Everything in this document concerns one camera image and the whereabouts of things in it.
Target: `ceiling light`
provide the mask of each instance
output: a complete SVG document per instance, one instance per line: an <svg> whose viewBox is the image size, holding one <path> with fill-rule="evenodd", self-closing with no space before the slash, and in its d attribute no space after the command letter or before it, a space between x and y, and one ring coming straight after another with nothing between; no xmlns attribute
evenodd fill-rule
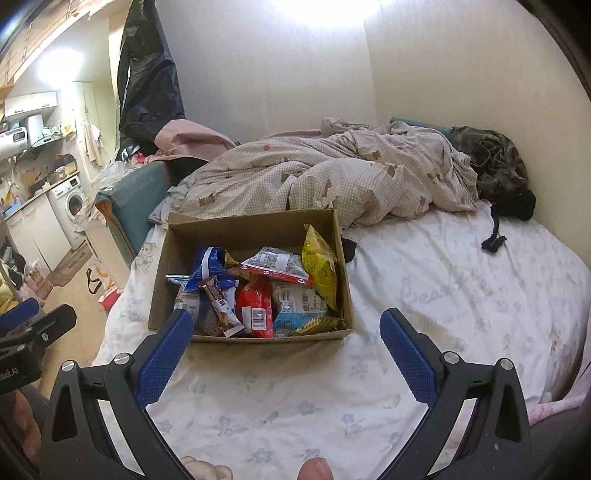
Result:
<svg viewBox="0 0 591 480"><path fill-rule="evenodd" d="M285 16L309 28L361 27L375 15L380 0L274 0Z"/></svg>
<svg viewBox="0 0 591 480"><path fill-rule="evenodd" d="M76 80L84 57L70 48L55 48L41 54L38 76L42 82L59 89Z"/></svg>

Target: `washing machine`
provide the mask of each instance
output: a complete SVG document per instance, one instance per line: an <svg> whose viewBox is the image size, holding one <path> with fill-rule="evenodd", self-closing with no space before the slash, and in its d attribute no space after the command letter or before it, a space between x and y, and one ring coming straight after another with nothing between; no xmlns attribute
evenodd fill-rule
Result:
<svg viewBox="0 0 591 480"><path fill-rule="evenodd" d="M84 237L74 231L74 217L82 209L85 199L80 178L75 175L53 187L47 197L72 250L75 250L84 242Z"/></svg>

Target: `cardboard box on counter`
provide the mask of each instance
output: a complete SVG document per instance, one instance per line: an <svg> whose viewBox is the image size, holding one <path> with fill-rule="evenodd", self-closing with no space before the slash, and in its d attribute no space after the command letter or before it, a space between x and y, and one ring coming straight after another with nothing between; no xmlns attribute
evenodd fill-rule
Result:
<svg viewBox="0 0 591 480"><path fill-rule="evenodd" d="M339 222L334 209L288 210L210 220L198 220L171 213L168 217L168 231L152 293L148 328L158 330L172 312L176 290L170 288L164 276L166 274L190 275L198 248L210 246L225 248L239 262L250 258L262 247L282 248L301 255L306 238L304 225L308 223L314 226L336 253L339 310L337 314L345 320L346 329L287 338L225 338L194 335L193 340L222 343L286 343L339 339L347 336L355 329L355 322L340 241Z"/></svg>

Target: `screw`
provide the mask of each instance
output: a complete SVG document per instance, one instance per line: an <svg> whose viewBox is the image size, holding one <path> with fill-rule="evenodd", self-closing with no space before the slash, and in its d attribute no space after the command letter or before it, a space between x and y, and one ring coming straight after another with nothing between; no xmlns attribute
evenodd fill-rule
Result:
<svg viewBox="0 0 591 480"><path fill-rule="evenodd" d="M129 354L128 353L118 353L117 355L115 355L115 358L113 359L113 361L117 365L125 365L127 362L129 362Z"/></svg>
<svg viewBox="0 0 591 480"><path fill-rule="evenodd" d="M72 360L66 360L61 365L61 369L64 372L69 372L70 370L72 370L72 368L74 368L74 362Z"/></svg>
<svg viewBox="0 0 591 480"><path fill-rule="evenodd" d="M500 363L501 367L503 367L505 370L511 370L513 368L513 362L508 358L502 358Z"/></svg>
<svg viewBox="0 0 591 480"><path fill-rule="evenodd" d="M443 354L443 359L448 364L456 364L460 361L460 356L456 352L445 352Z"/></svg>

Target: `floor mat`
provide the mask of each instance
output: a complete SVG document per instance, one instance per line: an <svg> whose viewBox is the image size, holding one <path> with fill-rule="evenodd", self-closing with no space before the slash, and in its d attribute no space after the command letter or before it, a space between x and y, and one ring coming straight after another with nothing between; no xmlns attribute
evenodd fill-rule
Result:
<svg viewBox="0 0 591 480"><path fill-rule="evenodd" d="M73 252L68 252L56 269L47 276L47 279L58 287L65 287L91 258L92 250L90 250L88 242L85 241Z"/></svg>

